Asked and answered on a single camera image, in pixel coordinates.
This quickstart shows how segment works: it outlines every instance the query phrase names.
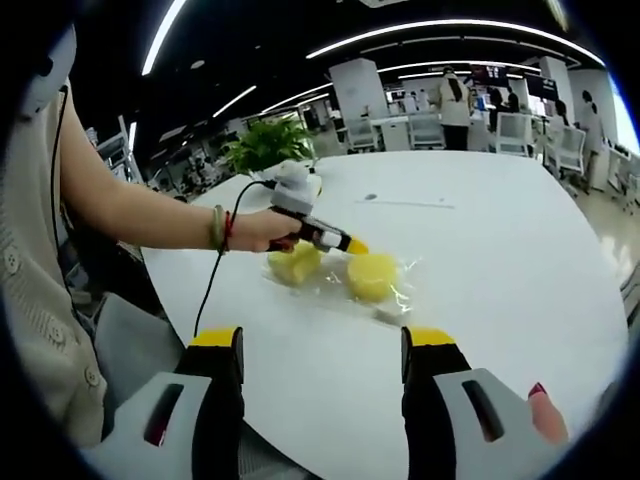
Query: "black cable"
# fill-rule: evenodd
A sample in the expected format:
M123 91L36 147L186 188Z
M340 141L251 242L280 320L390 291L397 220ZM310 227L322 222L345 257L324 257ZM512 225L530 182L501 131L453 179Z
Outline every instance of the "black cable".
M204 305L207 303L207 299L209 298L209 293L211 292L211 285L213 284L213 278L216 276L216 272L218 271L218 266L220 265L220 260L224 252L227 250L227 242L229 240L229 233L233 230L233 224L236 221L236 216L238 215L238 208L240 207L240 200L242 200L242 196L249 190L249 188L254 185L265 185L266 182L251 182L246 187L242 189L240 195L238 195L238 199L236 200L236 205L233 207L233 213L231 214L231 222L229 225L229 229L225 228L224 239L222 241L222 247L218 250L218 258L216 259L216 263L213 266L213 271L211 272L211 278L209 278L209 285L207 285L207 291L204 294L204 298L202 299L202 303L200 304L200 309L198 310L198 316L196 317L196 324L193 329L193 338L198 336L198 327L200 325L200 317L202 317L202 311L204 310Z
M62 106L60 107L60 115L58 116L58 126L56 128L56 136L53 140L53 154L51 155L51 179L49 182L49 200L51 205L51 223L53 225L53 239L55 242L56 249L56 260L58 262L58 268L60 269L60 275L62 276L62 284L64 285L65 290L69 294L69 299L71 300L71 309L76 317L78 322L81 322L80 314L76 308L75 303L73 303L73 297L71 296L71 290L69 290L69 285L67 285L67 281L64 277L64 270L62 269L62 265L60 265L60 252L59 252L59 243L60 238L58 237L58 215L56 214L56 195L55 195L55 185L56 185L56 157L58 156L58 147L60 145L60 132L62 131L62 119L64 118L64 112L67 108L67 99L69 98L69 87L67 85L63 85L60 87L60 91L63 93L64 97L62 99Z

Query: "black ceiling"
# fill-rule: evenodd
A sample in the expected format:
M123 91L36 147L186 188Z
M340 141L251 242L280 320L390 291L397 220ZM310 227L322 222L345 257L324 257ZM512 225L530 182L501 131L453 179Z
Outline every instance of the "black ceiling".
M160 136L193 126L252 85L208 129L246 116L327 82L329 67L361 55L379 68L437 60L472 59L521 63L546 53L495 39L526 42L568 55L585 66L588 57L538 36L477 26L417 28L373 37L312 60L305 56L338 40L382 27L422 20L475 18L500 20L543 30L584 45L563 32L543 0L409 0L372 9L358 0L186 0L160 50L153 71L141 76L155 32L173 0L94 1L76 23L78 55L72 83L86 126L102 137L117 130L116 117L138 122L140 163L162 147ZM417 39L451 37L437 41ZM464 39L464 36L483 37ZM394 46L362 54L362 50ZM197 60L205 65L190 66ZM383 74L420 73L411 69ZM183 135L191 131L188 127Z

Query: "green leaves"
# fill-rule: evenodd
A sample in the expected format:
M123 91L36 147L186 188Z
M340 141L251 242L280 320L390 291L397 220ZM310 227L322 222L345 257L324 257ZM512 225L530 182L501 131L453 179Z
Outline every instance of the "green leaves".
M227 159L237 173L260 171L284 160L304 160L313 154L305 140L310 133L290 119L260 121L240 140L229 142Z

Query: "white round table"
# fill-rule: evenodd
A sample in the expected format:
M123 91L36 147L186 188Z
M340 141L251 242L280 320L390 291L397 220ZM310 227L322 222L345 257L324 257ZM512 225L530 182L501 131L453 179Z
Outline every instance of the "white round table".
M471 152L333 157L317 170L314 216L373 251L421 259L411 323L447 331L472 367L523 398L541 382L572 432L586 424L619 369L626 322L594 232L551 175L530 159ZM232 208L248 181L196 203ZM268 206L254 188L241 211ZM144 258L188 343L216 254ZM267 280L265 265L227 255L201 325L244 327L246 421L322 478L406 478L399 329L310 307Z

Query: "bracelet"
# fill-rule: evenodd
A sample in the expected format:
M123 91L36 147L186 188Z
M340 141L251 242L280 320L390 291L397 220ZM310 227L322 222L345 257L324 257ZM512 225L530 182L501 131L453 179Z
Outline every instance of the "bracelet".
M226 228L224 215L224 209L220 205L216 205L213 209L213 221L211 223L211 248L219 252L224 246Z
M231 213L227 210L227 216L224 221L224 234L227 238L231 238Z

